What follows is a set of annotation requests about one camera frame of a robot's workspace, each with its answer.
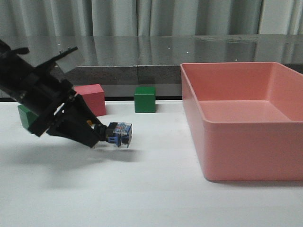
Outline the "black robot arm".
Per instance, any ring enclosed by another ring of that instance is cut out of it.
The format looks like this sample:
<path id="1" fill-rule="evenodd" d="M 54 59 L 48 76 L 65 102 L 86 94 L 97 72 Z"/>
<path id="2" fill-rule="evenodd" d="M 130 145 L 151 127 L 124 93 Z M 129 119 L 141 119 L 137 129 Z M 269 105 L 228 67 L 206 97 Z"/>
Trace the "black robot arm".
<path id="1" fill-rule="evenodd" d="M 68 48 L 50 60 L 33 67 L 20 55 L 27 47 L 12 50 L 0 43 L 0 88 L 37 115 L 28 131 L 38 137 L 44 132 L 65 137 L 90 148 L 106 140 L 106 129 L 88 108 L 70 81 L 51 74 L 56 62 L 77 50 Z"/>

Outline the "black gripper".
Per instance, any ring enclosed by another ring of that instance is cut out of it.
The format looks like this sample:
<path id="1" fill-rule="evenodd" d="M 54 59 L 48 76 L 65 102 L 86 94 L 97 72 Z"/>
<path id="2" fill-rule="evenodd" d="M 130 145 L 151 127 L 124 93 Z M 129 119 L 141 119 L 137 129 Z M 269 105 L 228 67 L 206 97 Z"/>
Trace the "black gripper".
<path id="1" fill-rule="evenodd" d="M 16 100 L 37 115 L 28 127 L 30 133 L 40 137 L 48 128 L 47 134 L 64 137 L 92 148 L 99 142 L 98 134 L 88 123 L 102 125 L 85 103 L 83 97 L 75 94 L 68 80 L 58 80 L 51 74 L 56 62 L 78 47 L 68 48 L 59 55 L 35 67 L 21 79 L 22 93 Z M 54 113 L 63 103 L 62 118 L 54 121 Z"/>

